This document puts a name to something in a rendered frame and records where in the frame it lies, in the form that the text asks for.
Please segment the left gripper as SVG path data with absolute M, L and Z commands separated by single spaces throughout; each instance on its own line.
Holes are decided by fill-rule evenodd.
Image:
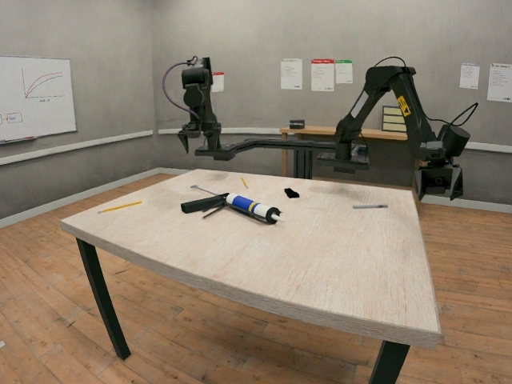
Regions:
M 450 190 L 450 202 L 462 196 L 462 168 L 458 164 L 449 164 L 450 161 L 445 157 L 430 158 L 427 166 L 419 166 L 418 170 L 414 171 L 414 183 L 419 201 L 424 194 L 444 194 L 445 190 Z

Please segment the white and blue sealant cartridge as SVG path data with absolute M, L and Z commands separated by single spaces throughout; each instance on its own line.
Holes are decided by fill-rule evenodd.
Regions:
M 244 198 L 240 195 L 237 195 L 237 194 L 229 194 L 226 198 L 226 202 L 231 204 L 231 205 L 234 205 L 234 206 L 237 206 L 237 207 L 240 207 L 244 210 L 248 210 L 250 212 L 253 212 L 255 214 L 258 214 L 258 215 L 261 215 L 263 217 L 266 217 L 266 212 L 268 211 L 268 209 L 270 208 L 269 206 L 266 206 L 266 205 L 263 205 L 259 202 L 255 202 L 253 200 L 250 200 L 248 198 Z M 251 214 L 249 214 L 250 216 L 253 216 Z M 255 217 L 255 216 L 253 216 Z M 258 217 L 255 217 L 255 218 L 258 218 Z M 286 220 L 280 218 L 279 216 L 276 215 L 276 213 L 272 213 L 271 215 L 271 218 L 274 219 L 274 220 L 278 220 L 278 221 L 281 221 L 281 222 L 286 222 Z M 264 222 L 267 222 L 266 220 L 263 220 L 261 218 L 258 218 Z M 268 222 L 267 222 L 268 223 Z

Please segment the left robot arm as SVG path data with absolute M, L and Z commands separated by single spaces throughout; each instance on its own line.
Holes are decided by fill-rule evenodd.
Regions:
M 404 66 L 373 66 L 366 71 L 366 82 L 362 92 L 350 112 L 336 126 L 333 136 L 333 141 L 336 141 L 335 154 L 320 153 L 318 160 L 368 165 L 368 157 L 351 154 L 352 140 L 362 132 L 362 124 L 378 100 L 392 90 L 406 126 L 408 138 L 406 142 L 412 157 L 427 162 L 430 158 L 444 158 L 446 150 L 445 158 L 453 165 L 453 157 L 460 156 L 470 135 L 464 129 L 450 125 L 444 142 L 440 142 L 442 132 L 449 125 L 445 124 L 442 125 L 436 138 L 422 112 L 421 103 L 419 104 L 412 77 L 416 71 L 412 66 L 406 68 Z

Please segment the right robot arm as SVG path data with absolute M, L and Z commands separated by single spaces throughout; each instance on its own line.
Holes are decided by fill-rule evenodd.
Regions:
M 208 77 L 208 75 L 210 77 Z M 193 66 L 187 64 L 187 67 L 182 69 L 181 77 L 182 88 L 186 90 L 183 95 L 184 103 L 188 107 L 195 107 L 195 110 L 198 110 L 197 106 L 206 106 L 207 121 L 215 121 L 215 126 L 213 128 L 221 127 L 221 123 L 216 122 L 217 117 L 214 114 L 213 107 L 211 105 L 210 85 L 213 85 L 213 74 L 211 71 L 210 57 L 198 59 Z M 201 91 L 199 91 L 199 89 Z M 200 104 L 202 105 L 199 106 Z M 188 138 L 199 138 L 201 134 L 201 127 L 200 130 L 187 130 L 186 126 L 182 126 L 182 134 L 187 134 Z M 195 152 L 214 152 L 214 140 L 212 131 L 203 131 L 203 135 L 206 136 L 208 147 L 201 146 L 197 148 Z M 218 138 L 216 152 L 231 152 L 234 149 L 235 146 L 220 145 L 220 138 Z

